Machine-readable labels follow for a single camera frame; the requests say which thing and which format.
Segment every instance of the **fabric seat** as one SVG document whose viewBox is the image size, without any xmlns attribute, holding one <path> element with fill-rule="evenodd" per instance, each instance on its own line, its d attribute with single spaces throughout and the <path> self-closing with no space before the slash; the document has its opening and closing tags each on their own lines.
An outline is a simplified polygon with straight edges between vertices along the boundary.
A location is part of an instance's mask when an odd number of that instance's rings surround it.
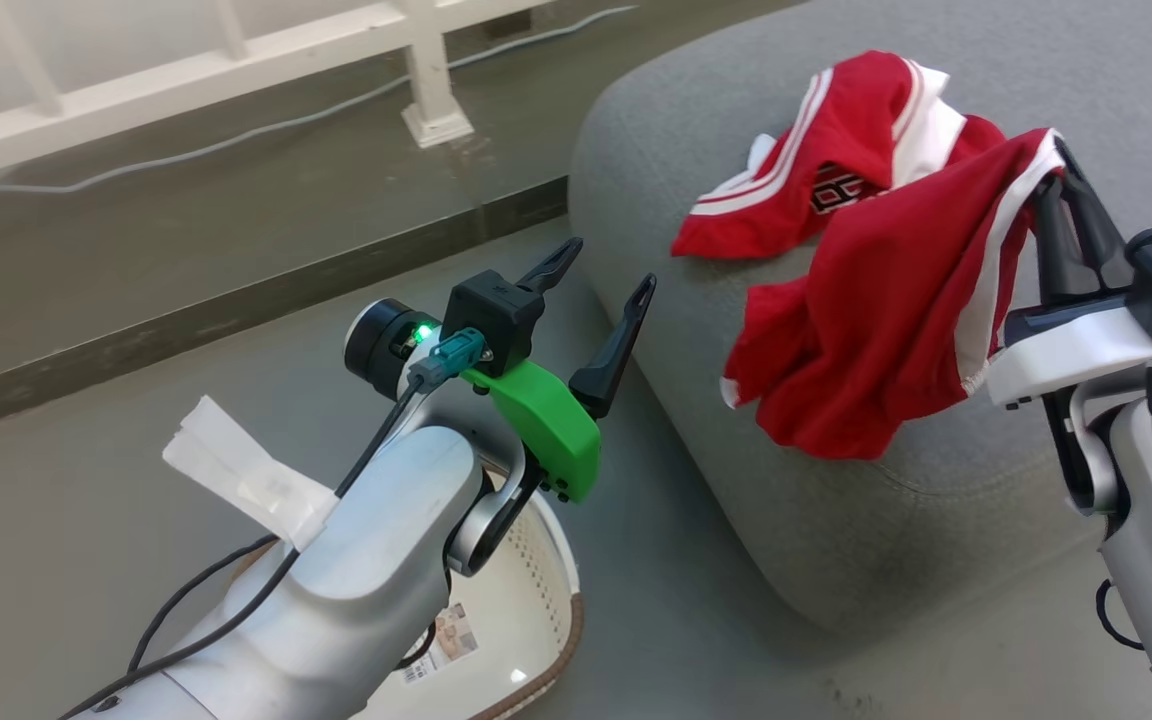
<svg viewBox="0 0 1152 720">
<path fill-rule="evenodd" d="M 881 460 L 819 461 L 728 410 L 718 378 L 745 289 L 808 272 L 813 243 L 771 262 L 669 258 L 696 197 L 780 135 L 812 74 L 887 50 L 952 75 L 961 113 L 1007 135 L 1062 132 L 1127 236 L 1152 225 L 1152 3 L 817 0 L 727 28 L 614 83 L 571 174 L 581 265 L 617 316 L 659 275 L 636 359 L 773 588 L 835 630 L 901 626 L 977 593 L 1101 524 L 1064 506 L 1040 406 L 984 396 L 900 430 Z M 1033 250 L 1014 305 L 1037 300 Z"/>
</svg>

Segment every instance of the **white tape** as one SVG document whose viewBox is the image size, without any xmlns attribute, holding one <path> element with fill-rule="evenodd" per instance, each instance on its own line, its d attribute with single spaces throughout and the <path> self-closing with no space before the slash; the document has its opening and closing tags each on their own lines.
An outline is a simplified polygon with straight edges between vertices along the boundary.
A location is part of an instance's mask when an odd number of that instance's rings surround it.
<svg viewBox="0 0 1152 720">
<path fill-rule="evenodd" d="M 180 420 L 162 460 L 297 550 L 319 537 L 338 505 L 329 488 L 270 456 L 206 395 Z"/>
</svg>

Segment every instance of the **teal connector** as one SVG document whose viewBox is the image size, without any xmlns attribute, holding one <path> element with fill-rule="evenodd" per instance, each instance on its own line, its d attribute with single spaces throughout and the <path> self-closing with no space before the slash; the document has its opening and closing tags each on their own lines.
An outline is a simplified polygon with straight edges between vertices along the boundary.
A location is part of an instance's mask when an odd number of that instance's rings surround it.
<svg viewBox="0 0 1152 720">
<path fill-rule="evenodd" d="M 486 350 L 486 338 L 483 333 L 475 328 L 464 328 L 439 342 L 424 359 L 416 361 L 411 369 L 407 370 L 407 381 L 411 382 L 419 378 L 422 395 L 433 392 L 449 378 L 479 364 L 484 350 Z"/>
</svg>

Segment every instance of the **gray cable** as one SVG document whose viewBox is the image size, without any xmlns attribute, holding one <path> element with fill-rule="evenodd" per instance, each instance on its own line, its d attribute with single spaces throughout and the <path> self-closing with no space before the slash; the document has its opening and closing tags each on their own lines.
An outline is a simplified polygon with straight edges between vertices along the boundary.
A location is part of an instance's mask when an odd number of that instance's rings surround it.
<svg viewBox="0 0 1152 720">
<path fill-rule="evenodd" d="M 454 63 L 448 63 L 448 69 L 463 68 L 465 65 L 477 63 L 477 61 L 486 60 L 488 58 L 494 58 L 502 53 L 508 53 L 509 50 L 516 50 L 517 47 L 525 47 L 526 45 L 535 45 L 537 41 L 553 40 L 553 38 L 562 37 L 567 35 L 573 35 L 575 32 L 582 31 L 590 24 L 598 22 L 600 18 L 608 17 L 617 13 L 626 13 L 628 10 L 637 8 L 637 5 L 627 5 L 623 8 L 612 8 L 608 10 L 600 10 L 590 15 L 590 17 L 581 20 L 579 23 L 571 24 L 570 26 L 563 26 L 558 29 L 551 29 L 548 32 L 543 32 L 540 35 L 532 35 L 530 37 L 521 37 L 517 40 L 507 41 L 503 45 L 498 45 L 493 50 L 484 50 L 483 53 L 475 53 L 473 55 L 467 55 L 460 60 L 454 61 Z M 196 158 L 202 158 L 203 156 L 211 156 L 212 152 L 219 152 L 227 147 L 233 147 L 238 145 L 240 142 L 250 141 L 252 137 L 265 135 L 265 132 L 275 132 L 280 129 L 294 128 L 297 126 L 303 126 L 306 123 L 317 122 L 329 115 L 338 114 L 341 109 L 353 108 L 355 105 L 361 105 L 366 100 L 374 99 L 380 94 L 387 94 L 394 88 L 402 86 L 407 83 L 411 76 L 403 76 L 401 78 L 392 79 L 385 85 L 380 85 L 365 94 L 357 97 L 351 97 L 351 99 L 338 103 L 329 106 L 327 109 L 319 109 L 317 113 L 311 115 L 305 115 L 304 118 L 294 118 L 291 120 L 283 120 L 283 122 L 250 129 L 250 131 L 242 132 L 242 135 L 230 137 L 228 141 L 220 141 L 215 145 L 209 145 L 200 147 L 198 150 L 191 150 L 189 152 L 182 152 L 179 156 L 170 156 L 170 158 L 159 158 L 157 160 L 146 160 L 145 162 L 135 162 L 132 165 L 124 165 L 122 168 L 114 168 L 113 170 L 106 170 L 99 176 L 92 176 L 90 179 L 84 179 L 84 181 L 76 182 L 74 184 L 61 184 L 61 185 L 50 185 L 50 184 L 0 184 L 0 194 L 8 192 L 31 192 L 41 195 L 63 195 L 68 192 L 77 192 L 78 190 L 86 190 L 89 187 L 108 181 L 108 179 L 127 176 L 127 174 L 138 173 L 141 170 L 150 170 L 153 168 L 161 168 L 165 165 L 174 165 L 177 162 L 184 162 L 187 160 L 192 160 Z"/>
</svg>

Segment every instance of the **white stripe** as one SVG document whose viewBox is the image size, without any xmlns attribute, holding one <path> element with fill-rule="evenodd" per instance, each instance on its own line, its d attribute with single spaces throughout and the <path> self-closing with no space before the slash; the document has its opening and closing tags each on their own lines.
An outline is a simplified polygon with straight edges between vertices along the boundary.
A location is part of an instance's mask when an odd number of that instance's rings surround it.
<svg viewBox="0 0 1152 720">
<path fill-rule="evenodd" d="M 905 69 L 909 70 L 909 97 L 905 98 L 905 108 L 896 115 L 896 122 L 892 123 L 892 139 L 895 141 L 901 136 L 901 132 L 905 130 L 909 124 L 910 115 L 914 114 L 914 109 L 918 108 L 919 99 L 923 97 L 923 73 L 919 73 L 918 65 L 914 63 L 908 59 L 901 58 L 902 63 L 905 63 Z"/>
<path fill-rule="evenodd" d="M 723 403 L 735 410 L 737 402 L 740 402 L 738 384 L 730 378 L 722 378 L 721 381 L 718 381 L 718 392 L 723 396 Z"/>
<path fill-rule="evenodd" d="M 923 91 L 904 128 L 892 128 L 897 137 L 892 150 L 892 190 L 924 179 L 945 167 L 963 132 L 967 119 L 941 101 L 950 76 L 907 60 L 910 69 L 923 77 Z"/>
<path fill-rule="evenodd" d="M 819 77 L 820 90 L 817 94 L 810 96 L 812 100 L 808 101 L 805 108 L 799 113 L 799 119 L 794 123 L 795 137 L 791 137 L 791 142 L 786 142 L 785 152 L 782 152 L 780 161 L 778 161 L 776 168 L 773 170 L 772 181 L 759 187 L 758 190 L 741 195 L 740 197 L 732 197 L 729 200 L 698 202 L 695 209 L 691 209 L 692 215 L 733 213 L 736 210 L 758 205 L 759 202 L 776 196 L 781 191 L 781 188 L 785 187 L 785 181 L 790 176 L 790 169 L 794 168 L 794 160 L 799 153 L 799 145 L 803 145 L 803 137 L 806 135 L 806 129 L 812 126 L 817 111 L 820 109 L 820 105 L 823 105 L 824 99 L 829 93 L 829 81 L 833 78 L 833 68 L 824 70 Z M 797 132 L 799 128 L 803 129 L 803 132 Z"/>
<path fill-rule="evenodd" d="M 954 355 L 957 359 L 958 378 L 963 379 L 963 389 L 972 395 L 986 374 L 990 355 L 990 341 L 993 336 L 993 314 L 998 305 L 998 260 L 1002 241 L 1011 230 L 1011 222 L 1023 209 L 1029 195 L 1038 183 L 1055 168 L 1064 168 L 1064 160 L 1056 151 L 1053 138 L 1056 131 L 1047 131 L 1039 143 L 1034 158 L 1029 161 L 1025 172 L 1011 181 L 1002 199 L 998 202 L 998 212 L 990 223 L 990 233 L 984 247 L 984 259 L 980 274 L 972 290 L 972 297 L 958 314 L 954 328 Z"/>
<path fill-rule="evenodd" d="M 808 92 L 803 96 L 803 103 L 799 103 L 799 114 L 797 114 L 794 119 L 794 124 L 790 127 L 790 137 L 788 137 L 788 141 L 786 141 L 785 145 L 781 146 L 780 154 L 776 154 L 776 164 L 773 165 L 772 170 L 765 174 L 765 176 L 756 179 L 755 182 L 741 184 L 740 187 L 718 188 L 717 190 L 706 192 L 700 196 L 698 204 L 699 202 L 705 200 L 721 200 L 723 197 L 732 197 L 741 192 L 753 190 L 753 188 L 763 187 L 764 184 L 772 182 L 772 179 L 776 177 L 776 168 L 781 167 L 781 164 L 785 161 L 785 157 L 788 154 L 788 151 L 790 151 L 790 146 L 794 145 L 795 138 L 799 137 L 801 134 L 804 132 L 803 118 L 806 114 L 808 105 L 812 101 L 814 94 L 817 94 L 817 88 L 820 86 L 820 74 L 812 76 L 812 82 L 808 83 Z"/>
<path fill-rule="evenodd" d="M 726 194 L 728 190 L 742 187 L 751 179 L 758 177 L 758 169 L 763 167 L 764 161 L 767 161 L 768 156 L 772 156 L 772 150 L 776 150 L 776 138 L 760 132 L 758 137 L 755 137 L 755 144 L 749 149 L 749 160 L 745 162 L 745 168 L 737 176 L 728 179 L 727 182 L 714 188 L 710 195 Z"/>
</svg>

